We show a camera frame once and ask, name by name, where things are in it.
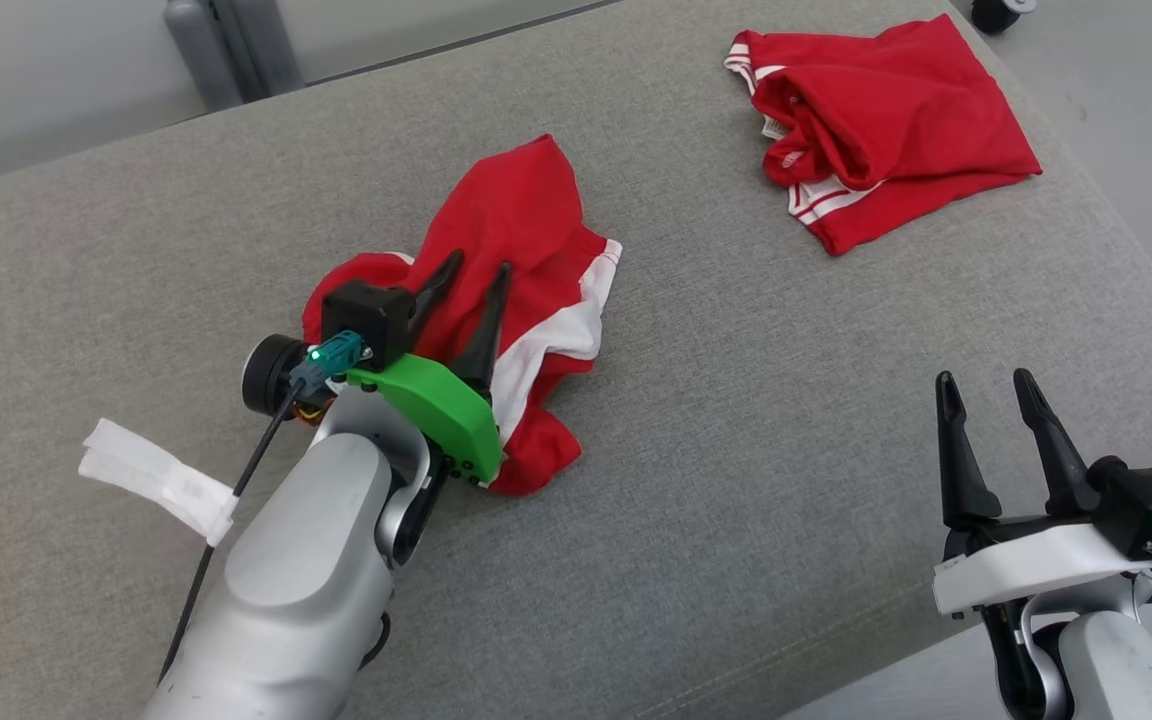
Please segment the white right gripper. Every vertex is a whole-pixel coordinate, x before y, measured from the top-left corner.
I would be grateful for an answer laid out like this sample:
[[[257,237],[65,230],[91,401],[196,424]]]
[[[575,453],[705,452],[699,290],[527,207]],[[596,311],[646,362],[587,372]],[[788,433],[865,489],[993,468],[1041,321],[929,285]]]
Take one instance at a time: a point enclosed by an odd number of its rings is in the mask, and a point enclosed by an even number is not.
[[[1085,479],[1087,465],[1064,425],[1028,369],[1015,369],[1011,382],[1041,460],[1048,491],[1044,511],[1053,518],[1091,515],[1100,493]],[[984,483],[967,435],[967,409],[954,374],[938,374],[934,391],[943,524],[965,530],[1001,518],[1001,502]],[[952,615],[1147,569],[1152,556],[1129,559],[1093,525],[1061,525],[935,566],[933,596],[938,614]]]

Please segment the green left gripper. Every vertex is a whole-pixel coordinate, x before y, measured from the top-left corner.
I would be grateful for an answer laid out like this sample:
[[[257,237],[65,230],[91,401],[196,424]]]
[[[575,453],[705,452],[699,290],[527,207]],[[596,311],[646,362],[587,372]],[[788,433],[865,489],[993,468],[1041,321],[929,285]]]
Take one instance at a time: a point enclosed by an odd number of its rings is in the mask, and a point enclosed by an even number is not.
[[[412,347],[460,274],[465,251],[453,250],[414,296],[408,323]],[[453,477],[488,486],[505,460],[492,411],[492,379],[502,338],[511,264],[502,263],[484,296],[483,314],[450,369],[408,353],[380,361],[361,334],[334,334],[311,344],[270,334],[244,363],[241,397],[247,409],[280,420],[302,420],[321,433],[346,427],[376,444],[397,442],[401,430],[433,444],[431,458],[447,460]]]

